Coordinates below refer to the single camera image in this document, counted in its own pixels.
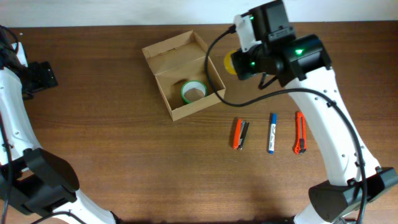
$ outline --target tape roll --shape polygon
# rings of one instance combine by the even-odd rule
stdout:
[[[181,87],[181,97],[185,103],[192,103],[196,100],[200,100],[201,98],[207,95],[207,87],[206,85],[198,80],[192,80],[184,83]]]
[[[232,63],[232,57],[231,57],[231,55],[233,53],[235,53],[235,52],[236,52],[236,50],[232,50],[232,51],[228,52],[228,54],[226,54],[225,57],[224,57],[225,69],[227,70],[227,72],[229,74],[232,74],[232,75],[236,75],[236,70],[235,70],[234,65]]]

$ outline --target marker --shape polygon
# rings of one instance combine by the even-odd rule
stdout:
[[[269,148],[268,148],[269,154],[273,154],[275,148],[276,118],[277,115],[273,113],[271,118],[271,130],[269,131]]]

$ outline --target wooden tabletop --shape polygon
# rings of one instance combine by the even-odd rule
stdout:
[[[398,22],[294,24],[317,34],[333,61],[346,107],[382,166],[398,169]],[[210,44],[228,26],[114,26],[13,29],[28,61],[49,61],[59,86],[25,102],[45,150],[66,159],[80,187],[125,221],[215,222],[291,217],[308,204],[308,189],[326,180],[310,131],[303,155],[292,152],[295,112],[287,95],[245,108],[218,103],[171,120],[141,48],[194,30]],[[236,35],[211,57],[226,99],[242,102],[279,90],[241,82],[223,57]],[[267,153],[269,114],[278,114],[275,154]],[[251,122],[243,151],[231,148],[233,121]],[[398,187],[366,209],[365,223],[395,223]],[[13,208],[8,223],[30,223]],[[51,219],[46,223],[63,223]]]

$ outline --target cardboard box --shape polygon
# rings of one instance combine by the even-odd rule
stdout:
[[[173,121],[220,102],[205,74],[207,49],[206,43],[194,31],[142,49]],[[224,83],[210,58],[208,68],[218,94],[224,97]],[[186,105],[181,97],[181,87],[190,80],[202,81],[208,94]]]

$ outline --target orange box cutter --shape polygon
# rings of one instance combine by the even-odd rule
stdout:
[[[235,128],[234,143],[232,146],[233,149],[242,150],[244,139],[246,138],[246,134],[248,133],[249,124],[249,122],[238,119]]]
[[[305,118],[301,112],[296,112],[297,142],[294,153],[303,154],[307,150],[307,138],[305,134]]]

